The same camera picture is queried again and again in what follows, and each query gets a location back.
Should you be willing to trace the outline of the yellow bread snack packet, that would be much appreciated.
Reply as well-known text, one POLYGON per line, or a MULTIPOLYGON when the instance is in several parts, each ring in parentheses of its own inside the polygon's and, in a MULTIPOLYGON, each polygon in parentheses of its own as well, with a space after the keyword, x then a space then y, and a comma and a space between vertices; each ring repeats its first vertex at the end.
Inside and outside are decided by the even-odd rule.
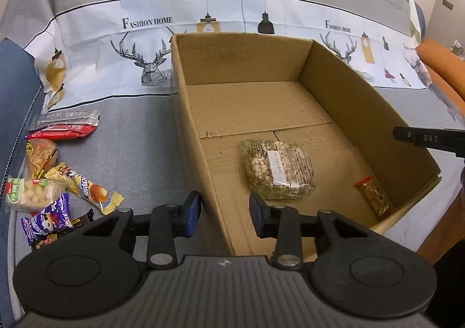
POLYGON ((124 201, 124 197, 118 192, 94 183, 66 163, 59 163, 55 167, 51 167, 44 177, 51 181, 63 183, 68 191, 86 200, 104 215, 115 211, 124 201))

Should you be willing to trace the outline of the purple snack packet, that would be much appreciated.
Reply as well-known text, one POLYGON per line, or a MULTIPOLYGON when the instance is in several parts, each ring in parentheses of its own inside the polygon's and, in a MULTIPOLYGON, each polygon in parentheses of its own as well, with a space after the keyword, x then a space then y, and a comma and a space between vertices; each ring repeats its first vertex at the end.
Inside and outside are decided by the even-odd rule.
POLYGON ((59 229, 72 229, 69 194, 67 192, 62 193, 52 204, 43 208, 31 218, 21 218, 20 222, 29 246, 32 246, 40 237, 59 229))

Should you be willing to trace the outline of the green label sachima packet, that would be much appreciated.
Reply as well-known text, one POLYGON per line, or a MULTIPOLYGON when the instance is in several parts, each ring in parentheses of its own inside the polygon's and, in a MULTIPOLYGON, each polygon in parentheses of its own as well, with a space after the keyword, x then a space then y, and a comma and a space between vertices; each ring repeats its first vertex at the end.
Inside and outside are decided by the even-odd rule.
POLYGON ((41 211, 65 192, 62 182, 46 178, 9 178, 6 207, 9 211, 41 211))

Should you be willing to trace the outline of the clear nut snack bag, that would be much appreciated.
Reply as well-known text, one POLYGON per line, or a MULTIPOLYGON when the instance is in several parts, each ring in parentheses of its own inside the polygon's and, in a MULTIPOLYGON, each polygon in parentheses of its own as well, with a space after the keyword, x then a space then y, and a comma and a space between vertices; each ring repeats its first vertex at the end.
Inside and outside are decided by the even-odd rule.
POLYGON ((250 139, 239 150, 251 190, 265 200, 296 199, 316 188, 310 157, 299 145, 250 139))

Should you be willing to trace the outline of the orange cushion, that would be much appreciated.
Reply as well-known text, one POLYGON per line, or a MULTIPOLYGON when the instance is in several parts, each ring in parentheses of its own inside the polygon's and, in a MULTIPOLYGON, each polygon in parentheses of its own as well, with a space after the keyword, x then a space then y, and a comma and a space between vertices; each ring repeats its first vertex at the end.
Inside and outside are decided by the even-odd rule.
POLYGON ((431 39, 425 39, 416 51, 429 71, 434 86, 464 115, 464 61, 431 39))

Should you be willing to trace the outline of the dark brown snack packet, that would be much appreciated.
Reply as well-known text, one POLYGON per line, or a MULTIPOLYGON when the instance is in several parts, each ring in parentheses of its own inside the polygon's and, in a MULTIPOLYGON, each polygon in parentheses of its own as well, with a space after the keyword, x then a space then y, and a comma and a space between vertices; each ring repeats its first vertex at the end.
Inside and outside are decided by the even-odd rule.
POLYGON ((38 236, 31 244, 31 250, 35 251, 38 250, 46 245, 51 244, 52 242, 57 241, 58 239, 64 237, 68 233, 71 233, 81 227, 84 227, 94 221, 94 210, 90 208, 86 214, 80 216, 79 218, 72 220, 72 228, 63 228, 63 229, 56 229, 52 233, 48 233, 47 235, 38 236))

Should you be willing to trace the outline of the small red gold snack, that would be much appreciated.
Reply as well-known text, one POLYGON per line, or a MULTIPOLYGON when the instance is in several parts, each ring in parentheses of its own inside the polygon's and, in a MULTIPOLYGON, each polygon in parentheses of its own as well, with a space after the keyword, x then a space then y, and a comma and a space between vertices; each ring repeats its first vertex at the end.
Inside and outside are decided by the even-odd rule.
POLYGON ((391 215, 391 206, 373 178, 363 178, 355 183, 355 187, 365 197, 373 212, 380 220, 386 219, 391 215))

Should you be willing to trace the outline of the brown cardboard box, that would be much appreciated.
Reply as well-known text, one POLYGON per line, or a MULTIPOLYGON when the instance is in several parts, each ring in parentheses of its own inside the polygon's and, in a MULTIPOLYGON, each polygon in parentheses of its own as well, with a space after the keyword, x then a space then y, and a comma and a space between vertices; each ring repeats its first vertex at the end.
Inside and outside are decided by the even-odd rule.
POLYGON ((425 148, 393 138, 403 119, 372 86, 313 40, 251 33, 172 39, 176 124, 188 180, 204 195, 209 237, 229 254, 270 255, 255 235, 240 142, 300 145, 316 189, 291 201, 384 233, 440 181, 425 148), (392 213, 380 220, 355 183, 371 177, 392 213))

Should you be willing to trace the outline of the red snack stick packet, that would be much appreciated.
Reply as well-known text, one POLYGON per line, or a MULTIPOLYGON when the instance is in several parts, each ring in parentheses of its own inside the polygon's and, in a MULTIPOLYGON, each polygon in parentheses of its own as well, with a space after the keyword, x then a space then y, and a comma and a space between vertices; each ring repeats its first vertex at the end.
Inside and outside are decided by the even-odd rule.
POLYGON ((54 125, 47 128, 39 129, 33 133, 26 135, 24 138, 31 139, 47 139, 47 140, 72 140, 77 138, 85 138, 96 131, 97 127, 84 124, 65 124, 54 125))

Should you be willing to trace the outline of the silver snack stick packet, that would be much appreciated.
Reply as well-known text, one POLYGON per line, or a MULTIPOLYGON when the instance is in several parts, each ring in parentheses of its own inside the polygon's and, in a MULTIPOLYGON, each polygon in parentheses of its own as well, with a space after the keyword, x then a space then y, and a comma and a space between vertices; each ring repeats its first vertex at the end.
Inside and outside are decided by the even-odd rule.
POLYGON ((30 131, 44 129, 56 125, 90 125, 99 124, 99 110, 61 110, 51 113, 36 115, 29 125, 30 131))

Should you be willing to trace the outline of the clear cracker snack bag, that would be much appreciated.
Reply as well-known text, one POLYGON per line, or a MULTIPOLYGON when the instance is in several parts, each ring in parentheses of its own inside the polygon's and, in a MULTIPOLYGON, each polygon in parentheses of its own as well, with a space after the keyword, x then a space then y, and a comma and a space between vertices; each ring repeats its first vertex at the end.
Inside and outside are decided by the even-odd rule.
POLYGON ((54 167, 58 157, 58 148, 48 139, 30 139, 26 141, 26 163, 29 178, 42 178, 51 167, 54 167))

